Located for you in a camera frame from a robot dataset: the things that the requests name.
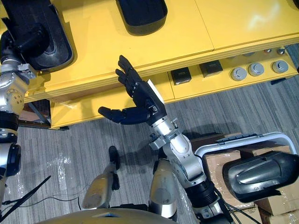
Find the silver metal joint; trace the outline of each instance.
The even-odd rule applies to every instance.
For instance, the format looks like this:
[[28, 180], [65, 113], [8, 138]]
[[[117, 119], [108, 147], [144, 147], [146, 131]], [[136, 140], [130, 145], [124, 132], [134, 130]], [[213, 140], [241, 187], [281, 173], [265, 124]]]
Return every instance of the silver metal joint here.
[[6, 139], [8, 137], [18, 136], [15, 130], [9, 128], [0, 128], [0, 139]]
[[216, 201], [214, 201], [213, 203], [211, 203], [205, 207], [193, 208], [194, 213], [196, 215], [201, 214], [204, 219], [212, 218], [216, 215], [223, 214], [223, 211], [218, 202], [219, 199], [220, 198], [218, 197]]

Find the wire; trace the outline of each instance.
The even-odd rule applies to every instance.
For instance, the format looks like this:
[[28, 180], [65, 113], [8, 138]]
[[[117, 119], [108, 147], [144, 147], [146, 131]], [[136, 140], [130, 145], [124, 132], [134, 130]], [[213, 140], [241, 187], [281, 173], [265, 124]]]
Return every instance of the wire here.
[[[71, 194], [71, 195], [68, 195], [68, 194], [55, 194], [55, 195], [51, 195], [51, 196], [48, 196], [48, 197], [54, 197], [54, 196], [75, 196], [75, 195], [79, 195], [79, 193], [81, 193], [83, 190], [85, 190], [86, 187], [89, 187], [89, 184], [85, 185], [80, 191], [78, 191], [77, 193], [75, 194]], [[12, 201], [5, 201], [2, 203], [2, 205], [9, 205], [11, 203], [15, 203], [17, 201], [19, 201], [20, 199], [16, 199], [16, 200], [12, 200]]]
[[7, 201], [5, 201], [5, 202], [2, 202], [2, 205], [8, 205], [8, 204], [15, 203], [15, 202], [18, 202], [18, 201], [19, 201], [19, 199], [17, 199], [17, 200], [12, 200], [12, 201], [7, 200]]
[[246, 214], [245, 212], [243, 212], [242, 210], [234, 207], [233, 205], [230, 205], [229, 203], [225, 202], [226, 205], [228, 205], [229, 207], [233, 208], [234, 210], [242, 213], [244, 216], [246, 216], [247, 218], [250, 218], [252, 221], [254, 221], [257, 224], [261, 224], [259, 221], [257, 221], [256, 219], [254, 219], [253, 217], [251, 217], [250, 215]]
[[[55, 200], [58, 200], [58, 201], [61, 201], [61, 202], [70, 202], [70, 201], [74, 201], [74, 200], [77, 200], [78, 201], [78, 207], [79, 209], [81, 210], [81, 207], [80, 207], [80, 203], [79, 203], [79, 197], [76, 197], [76, 198], [73, 198], [73, 199], [69, 199], [69, 200], [63, 200], [63, 199], [59, 199], [59, 198], [56, 198], [56, 197], [46, 197], [44, 198], [43, 200], [40, 200], [36, 203], [33, 203], [33, 204], [29, 204], [29, 205], [24, 205], [24, 206], [19, 206], [20, 208], [27, 208], [27, 207], [30, 207], [30, 206], [33, 206], [33, 205], [36, 205], [36, 204], [39, 204], [40, 202], [43, 202], [47, 199], [55, 199]], [[13, 205], [10, 205], [8, 207], [6, 207], [2, 212], [4, 212], [6, 209], [10, 208], [10, 207], [13, 207]]]
[[214, 191], [220, 197], [220, 199], [223, 201], [223, 203], [225, 204], [225, 206], [227, 207], [227, 209], [230, 211], [230, 213], [235, 217], [235, 219], [237, 220], [237, 222], [239, 224], [242, 224], [241, 221], [239, 220], [239, 218], [237, 217], [237, 215], [232, 211], [232, 209], [229, 206], [227, 206], [227, 204], [226, 204], [225, 200], [223, 199], [222, 194], [220, 193], [220, 191], [216, 187], [214, 187]]
[[39, 185], [37, 185], [34, 189], [32, 189], [30, 192], [28, 192], [25, 196], [22, 198], [18, 199], [17, 203], [14, 204], [10, 210], [8, 210], [7, 213], [5, 213], [4, 216], [0, 217], [0, 222], [2, 222], [10, 213], [12, 213], [14, 210], [16, 210], [18, 207], [20, 207], [25, 201], [27, 201], [33, 194], [37, 192], [37, 190], [45, 184], [51, 176], [48, 176], [46, 179], [44, 179], [43, 182], [41, 182]]

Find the black box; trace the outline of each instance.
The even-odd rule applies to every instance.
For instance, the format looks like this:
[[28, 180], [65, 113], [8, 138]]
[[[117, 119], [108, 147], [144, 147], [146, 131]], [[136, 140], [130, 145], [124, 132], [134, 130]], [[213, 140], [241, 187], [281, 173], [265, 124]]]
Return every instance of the black box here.
[[175, 85], [188, 83], [191, 80], [191, 75], [188, 67], [172, 70], [171, 76]]
[[199, 67], [204, 77], [217, 75], [218, 72], [223, 71], [219, 60], [199, 64]]

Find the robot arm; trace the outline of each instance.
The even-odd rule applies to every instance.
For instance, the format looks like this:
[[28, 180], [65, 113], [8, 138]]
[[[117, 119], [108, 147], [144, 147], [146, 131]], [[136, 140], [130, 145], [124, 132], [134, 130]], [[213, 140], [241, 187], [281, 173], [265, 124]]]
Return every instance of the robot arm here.
[[214, 192], [213, 183], [207, 179], [200, 161], [193, 154], [189, 139], [180, 132], [175, 120], [168, 118], [157, 90], [153, 85], [141, 80], [124, 56], [120, 56], [118, 65], [124, 70], [124, 72], [116, 70], [118, 80], [124, 84], [136, 107], [122, 111], [100, 107], [99, 113], [116, 123], [146, 122], [151, 126], [154, 130], [151, 135], [154, 142], [150, 146], [153, 149], [163, 147], [167, 160], [184, 187], [197, 218], [205, 223], [208, 220], [214, 222], [216, 217], [216, 219], [225, 217], [227, 223], [232, 223], [233, 219], [227, 208]]
[[36, 71], [24, 63], [14, 50], [13, 40], [6, 31], [1, 36], [0, 74], [0, 207], [5, 182], [21, 168], [21, 147], [17, 143], [18, 117], [24, 108], [24, 95]]

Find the black cable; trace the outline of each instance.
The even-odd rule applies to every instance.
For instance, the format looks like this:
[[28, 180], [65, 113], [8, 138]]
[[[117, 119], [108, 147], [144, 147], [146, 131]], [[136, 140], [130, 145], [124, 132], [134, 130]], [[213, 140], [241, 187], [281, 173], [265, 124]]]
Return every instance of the black cable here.
[[15, 203], [15, 202], [18, 202], [20, 199], [16, 199], [16, 200], [12, 200], [12, 201], [5, 201], [5, 202], [2, 202], [2, 205], [8, 205], [8, 204], [11, 204], [11, 203]]
[[[59, 199], [59, 198], [56, 198], [56, 197], [46, 197], [44, 198], [43, 200], [40, 200], [36, 203], [33, 203], [33, 204], [29, 204], [29, 205], [24, 205], [24, 206], [19, 206], [20, 208], [27, 208], [27, 207], [30, 207], [30, 206], [33, 206], [33, 205], [36, 205], [36, 204], [39, 204], [40, 202], [43, 202], [44, 200], [47, 200], [47, 199], [55, 199], [55, 200], [58, 200], [58, 201], [61, 201], [61, 202], [70, 202], [70, 201], [74, 201], [74, 200], [78, 200], [78, 207], [79, 209], [81, 210], [81, 207], [80, 207], [80, 204], [79, 204], [79, 197], [76, 197], [76, 198], [73, 198], [73, 199], [69, 199], [69, 200], [63, 200], [63, 199]], [[13, 207], [13, 205], [10, 205], [8, 207], [6, 207], [2, 212], [4, 212], [6, 209], [10, 208], [10, 207]]]
[[226, 204], [225, 200], [223, 199], [222, 194], [220, 193], [220, 191], [216, 187], [214, 187], [214, 191], [220, 197], [220, 199], [223, 201], [223, 203], [225, 204], [225, 206], [227, 207], [227, 209], [230, 211], [230, 213], [235, 217], [235, 219], [237, 220], [237, 222], [239, 224], [242, 224], [241, 221], [239, 220], [239, 218], [237, 217], [237, 215], [232, 211], [232, 209], [229, 206], [227, 206], [227, 204]]
[[12, 208], [10, 210], [8, 210], [7, 213], [5, 213], [4, 216], [2, 216], [0, 218], [0, 223], [10, 214], [12, 213], [14, 210], [16, 210], [18, 207], [20, 207], [25, 201], [27, 201], [33, 194], [36, 193], [36, 191], [44, 184], [46, 183], [49, 179], [51, 178], [51, 176], [48, 176], [46, 179], [44, 179], [43, 182], [41, 182], [39, 185], [37, 185], [34, 189], [32, 189], [30, 192], [28, 192], [25, 196], [23, 196], [22, 198], [20, 198], [18, 200], [18, 202], [16, 204], [14, 204], [12, 206]]
[[252, 221], [254, 221], [257, 224], [261, 224], [259, 221], [257, 221], [256, 219], [254, 219], [253, 217], [251, 217], [250, 215], [246, 214], [245, 212], [243, 212], [242, 210], [234, 207], [233, 205], [230, 205], [229, 203], [225, 202], [225, 204], [227, 204], [228, 206], [230, 206], [231, 208], [233, 208], [234, 210], [242, 213], [244, 216], [246, 216], [247, 218], [250, 218]]
[[81, 211], [81, 206], [80, 206], [80, 203], [79, 203], [79, 197], [78, 197], [78, 207], [79, 207], [79, 209]]

